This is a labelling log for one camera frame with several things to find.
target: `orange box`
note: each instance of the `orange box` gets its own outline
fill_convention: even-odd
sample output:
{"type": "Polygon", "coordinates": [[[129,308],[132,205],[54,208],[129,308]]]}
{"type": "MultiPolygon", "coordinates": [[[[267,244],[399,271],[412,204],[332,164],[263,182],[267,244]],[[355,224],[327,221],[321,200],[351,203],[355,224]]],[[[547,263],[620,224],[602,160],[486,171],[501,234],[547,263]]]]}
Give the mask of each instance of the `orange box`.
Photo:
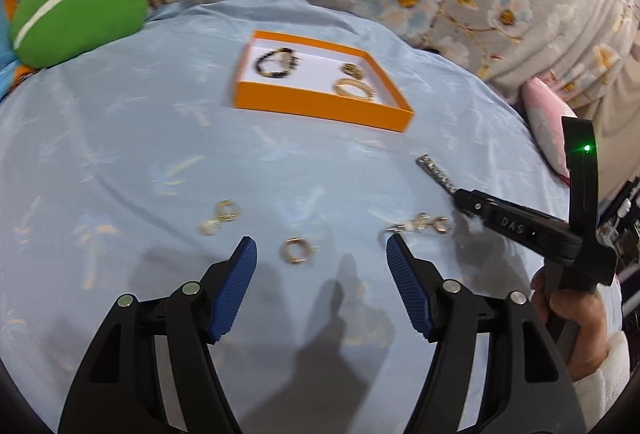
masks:
{"type": "Polygon", "coordinates": [[[324,40],[270,31],[256,31],[244,49],[236,77],[235,104],[238,109],[311,116],[397,132],[403,132],[414,116],[414,111],[369,53],[324,40]],[[281,47],[295,51],[300,59],[298,67],[285,78],[259,76],[254,70],[257,58],[281,47]],[[335,80],[348,78],[340,72],[340,65],[345,62],[364,69],[364,80],[376,91],[373,101],[351,99],[333,92],[335,80]]]}

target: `blue gripper pad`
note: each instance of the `blue gripper pad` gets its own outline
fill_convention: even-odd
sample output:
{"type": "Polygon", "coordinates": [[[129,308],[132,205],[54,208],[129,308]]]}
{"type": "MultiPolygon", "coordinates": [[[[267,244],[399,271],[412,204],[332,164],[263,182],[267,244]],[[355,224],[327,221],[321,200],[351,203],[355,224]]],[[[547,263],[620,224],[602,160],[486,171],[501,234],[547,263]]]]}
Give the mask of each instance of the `blue gripper pad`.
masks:
{"type": "Polygon", "coordinates": [[[386,241],[386,262],[412,325],[427,338],[433,329],[429,300],[393,236],[386,241]]]}
{"type": "Polygon", "coordinates": [[[218,295],[211,301],[211,323],[208,332],[213,340],[220,340],[222,335],[231,330],[251,277],[254,276],[257,259],[257,246],[253,239],[249,239],[226,276],[218,295]]]}

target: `hand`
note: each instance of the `hand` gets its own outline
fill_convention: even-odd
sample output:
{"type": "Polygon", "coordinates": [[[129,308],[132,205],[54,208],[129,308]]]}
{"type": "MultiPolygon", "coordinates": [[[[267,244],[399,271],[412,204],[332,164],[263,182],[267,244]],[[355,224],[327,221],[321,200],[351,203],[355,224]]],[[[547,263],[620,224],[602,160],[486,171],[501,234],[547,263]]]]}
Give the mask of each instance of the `hand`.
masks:
{"type": "Polygon", "coordinates": [[[599,293],[562,289],[547,301],[543,289],[545,272],[541,268],[531,279],[534,290],[531,303],[543,324],[553,311],[560,318],[578,322],[580,332],[575,340],[574,352],[566,363],[574,382],[596,372],[609,355],[607,347],[607,316],[599,293]]]}

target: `green pillow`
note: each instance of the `green pillow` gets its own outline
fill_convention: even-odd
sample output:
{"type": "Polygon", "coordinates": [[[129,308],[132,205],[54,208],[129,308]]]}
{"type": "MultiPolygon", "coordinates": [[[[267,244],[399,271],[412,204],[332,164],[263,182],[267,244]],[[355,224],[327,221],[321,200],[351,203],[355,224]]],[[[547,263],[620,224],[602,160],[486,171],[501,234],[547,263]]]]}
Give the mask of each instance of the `green pillow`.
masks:
{"type": "Polygon", "coordinates": [[[10,38],[25,65],[52,67],[138,31],[146,0],[20,0],[10,38]]]}

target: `pink pillow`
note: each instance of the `pink pillow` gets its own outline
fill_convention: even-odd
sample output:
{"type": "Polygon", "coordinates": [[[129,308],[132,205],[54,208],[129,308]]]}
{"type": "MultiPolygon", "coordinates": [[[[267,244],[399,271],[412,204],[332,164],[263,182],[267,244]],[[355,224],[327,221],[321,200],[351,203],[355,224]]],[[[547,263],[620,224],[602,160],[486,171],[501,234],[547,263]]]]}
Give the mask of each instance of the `pink pillow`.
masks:
{"type": "Polygon", "coordinates": [[[569,182],[569,170],[566,168],[564,155],[562,116],[575,118],[575,112],[539,78],[532,78],[523,84],[522,100],[531,133],[546,160],[564,181],[569,182]]]}

